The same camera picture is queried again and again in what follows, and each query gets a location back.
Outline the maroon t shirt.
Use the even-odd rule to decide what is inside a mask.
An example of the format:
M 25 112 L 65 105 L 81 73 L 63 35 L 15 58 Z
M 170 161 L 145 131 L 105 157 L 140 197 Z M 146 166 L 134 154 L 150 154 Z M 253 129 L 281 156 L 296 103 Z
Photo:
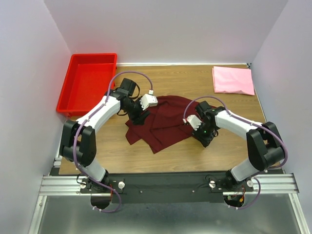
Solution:
M 150 107 L 143 125 L 126 122 L 126 139 L 129 144 L 145 141 L 156 154 L 192 136 L 193 128 L 184 124 L 183 114 L 190 99 L 180 96 L 158 96 L 158 105 Z

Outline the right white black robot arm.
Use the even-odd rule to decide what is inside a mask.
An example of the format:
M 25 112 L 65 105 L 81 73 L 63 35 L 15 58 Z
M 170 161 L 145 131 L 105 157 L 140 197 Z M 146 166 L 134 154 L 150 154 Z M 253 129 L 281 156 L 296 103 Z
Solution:
M 247 142 L 248 157 L 228 170 L 223 178 L 210 179 L 211 188 L 235 191 L 250 177 L 287 158 L 286 147 L 274 123 L 253 122 L 205 101 L 199 103 L 195 111 L 196 114 L 189 115 L 184 122 L 192 127 L 193 136 L 202 146 L 209 146 L 219 129 L 226 129 Z

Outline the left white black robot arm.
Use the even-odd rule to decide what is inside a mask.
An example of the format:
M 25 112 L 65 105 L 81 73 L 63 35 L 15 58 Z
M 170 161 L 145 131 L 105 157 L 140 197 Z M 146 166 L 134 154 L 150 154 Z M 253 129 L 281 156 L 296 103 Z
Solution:
M 141 97 L 134 97 L 137 87 L 134 81 L 124 78 L 121 85 L 106 92 L 90 112 L 76 121 L 66 121 L 63 126 L 59 154 L 93 178 L 91 186 L 98 193 L 104 192 L 109 185 L 109 173 L 96 159 L 98 130 L 121 110 L 134 125 L 143 125 L 150 113 L 148 108 L 158 104 L 151 89 Z

